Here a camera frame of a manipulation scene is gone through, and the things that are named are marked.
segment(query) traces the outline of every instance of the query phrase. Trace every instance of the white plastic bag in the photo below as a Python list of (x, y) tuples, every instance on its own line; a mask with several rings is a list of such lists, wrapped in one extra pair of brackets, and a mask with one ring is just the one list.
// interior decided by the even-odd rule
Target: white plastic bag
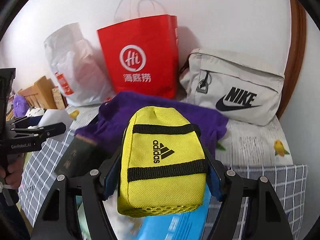
[(44, 48), (60, 92), (69, 105), (101, 104), (113, 96), (112, 86), (94, 60), (78, 23), (52, 33), (44, 41)]

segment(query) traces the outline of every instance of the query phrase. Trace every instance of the purple plush toy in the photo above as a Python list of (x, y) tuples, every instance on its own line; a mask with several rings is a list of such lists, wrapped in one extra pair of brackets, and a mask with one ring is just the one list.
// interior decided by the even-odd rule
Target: purple plush toy
[(16, 95), (13, 99), (13, 115), (14, 117), (23, 117), (26, 115), (30, 106), (23, 96)]

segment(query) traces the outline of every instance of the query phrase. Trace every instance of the bed sheet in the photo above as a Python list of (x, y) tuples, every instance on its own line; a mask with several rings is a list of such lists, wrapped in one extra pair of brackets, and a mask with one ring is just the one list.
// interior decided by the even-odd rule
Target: bed sheet
[[(44, 199), (57, 177), (54, 169), (73, 138), (74, 133), (70, 130), (63, 143), (48, 139), (44, 143), (43, 149), (35, 152), (28, 162), (19, 189), (19, 202), (31, 225), (34, 225)], [(288, 215), (294, 238), (298, 237), (303, 218), (307, 167), (305, 165), (297, 165), (284, 167), (233, 166), (232, 168), (241, 177), (257, 179), (260, 176), (266, 176), (269, 178)], [(239, 239), (243, 232), (247, 207), (248, 199), (243, 198), (234, 239)], [(207, 238), (219, 208), (220, 203), (212, 197), (203, 240)]]
[[(276, 153), (275, 144), (277, 150), (283, 147), (285, 151)], [(224, 165), (234, 166), (293, 165), (287, 140), (276, 116), (266, 126), (230, 119), (227, 133), (217, 144), (216, 159)]]

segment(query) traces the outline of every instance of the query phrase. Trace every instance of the wooden headboard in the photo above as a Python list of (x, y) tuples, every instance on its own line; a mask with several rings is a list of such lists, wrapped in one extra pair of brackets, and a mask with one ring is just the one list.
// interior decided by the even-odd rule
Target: wooden headboard
[(287, 65), (284, 72), (284, 85), (282, 89), (281, 102), (276, 114), (278, 119), (280, 119), (281, 115), (285, 111), (298, 81), (306, 47), (306, 10), (298, 2), (298, 0), (290, 0), (290, 7), (291, 43)]
[(53, 87), (51, 79), (43, 76), (33, 86), (20, 90), (18, 95), (23, 96), (30, 106), (57, 109), (52, 95)]

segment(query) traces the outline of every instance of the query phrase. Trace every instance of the yellow bird print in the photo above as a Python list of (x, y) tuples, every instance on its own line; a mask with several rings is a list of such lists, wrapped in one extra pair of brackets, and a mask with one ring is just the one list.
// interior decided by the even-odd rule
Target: yellow bird print
[(76, 110), (76, 111), (73, 111), (73, 112), (70, 114), (70, 117), (71, 117), (73, 120), (76, 120), (79, 114), (80, 114), (79, 110)]
[(284, 149), (283, 143), (280, 140), (275, 141), (275, 145), (273, 146), (276, 153), (275, 156), (280, 155), (284, 157), (285, 155), (289, 155), (290, 153)]

